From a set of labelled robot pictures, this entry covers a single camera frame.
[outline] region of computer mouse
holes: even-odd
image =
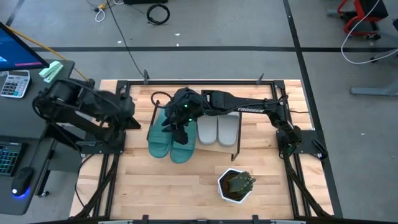
[[[32,180],[33,169],[30,167],[24,167],[17,171],[12,180],[11,192],[15,196],[23,195],[29,188],[30,181]]]

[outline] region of monitor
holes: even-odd
[[[44,59],[0,22],[0,72],[48,66]]]

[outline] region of gray floor tile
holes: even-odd
[[[379,23],[382,32],[397,37],[397,40],[382,37],[378,41],[373,41],[374,47],[397,47],[398,31],[392,25],[393,19],[398,18],[398,2],[395,0],[384,0],[389,17]],[[328,9],[337,9],[341,0],[290,0],[290,7],[296,25],[298,38],[302,47],[341,47],[346,34],[343,31],[344,22],[338,17],[328,17]],[[352,3],[347,3],[345,7],[348,11],[354,9]],[[353,37],[349,39],[345,47],[370,47],[371,42],[363,37]]]
[[[148,5],[135,7],[145,12]],[[164,26],[147,24],[146,18],[129,6],[114,7],[128,44],[293,46],[286,15],[281,13],[282,1],[174,0],[167,7],[171,17]],[[157,14],[154,11],[151,16],[161,20]]]
[[[156,78],[300,79],[295,53],[287,52],[132,52],[141,70]],[[40,53],[44,58],[56,58]],[[142,78],[127,52],[65,52],[85,75],[100,79]]]
[[[172,15],[164,26],[148,24],[131,6],[114,6],[128,45],[293,46],[286,15],[280,13],[284,11],[282,1],[175,0],[167,6]],[[135,7],[146,12],[149,5]],[[163,12],[156,9],[152,14],[158,18]],[[86,1],[30,0],[12,26],[52,47],[120,46],[122,39],[109,9],[103,22],[95,22],[94,17]]]
[[[100,23],[95,22],[95,15],[84,0],[29,0],[12,27],[51,47],[119,46],[121,36],[110,14]]]
[[[0,1],[0,22],[7,22],[17,3],[18,0]]]
[[[398,221],[396,98],[353,96],[353,86],[385,86],[398,78],[394,60],[352,65],[338,53],[305,53],[343,215]],[[369,54],[348,54],[366,59]]]

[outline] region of floor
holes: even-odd
[[[264,73],[269,79],[302,79],[307,100],[317,105],[344,217],[398,222],[396,99],[349,94],[353,86],[387,85],[396,78],[398,62],[388,58],[376,64],[352,65],[344,60],[339,53],[345,38],[343,23],[326,16],[327,9],[340,2],[170,0],[167,6],[172,16],[163,26],[148,24],[136,10],[145,11],[148,5],[112,9],[137,64],[151,78],[257,78]],[[398,37],[392,26],[398,17],[394,10],[398,2],[384,3],[390,16],[380,27]],[[290,32],[287,5],[298,39]],[[154,11],[154,17],[160,14]],[[140,78],[110,11],[102,23],[94,17],[84,0],[0,1],[1,22],[12,21],[11,27],[56,47],[97,82]],[[298,44],[302,58],[295,52],[300,50]],[[351,52],[361,52],[348,53],[351,60],[363,61],[372,57],[372,49],[396,47],[397,43],[389,38],[370,42],[354,37],[346,46]],[[45,58],[56,58],[36,50]],[[52,195],[35,198],[24,216],[0,218],[8,223],[64,219],[75,181],[76,174],[53,173],[47,187]]]

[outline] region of green slipper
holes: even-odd
[[[154,125],[149,128],[148,149],[149,154],[155,158],[163,158],[169,153],[172,143],[172,133],[165,133],[162,130],[162,122],[166,119],[164,109],[158,108],[159,117]]]
[[[188,126],[185,127],[185,132],[188,134],[188,143],[182,145],[173,141],[170,150],[170,158],[177,164],[187,162],[193,155],[197,137],[197,123],[193,121],[189,122]]]

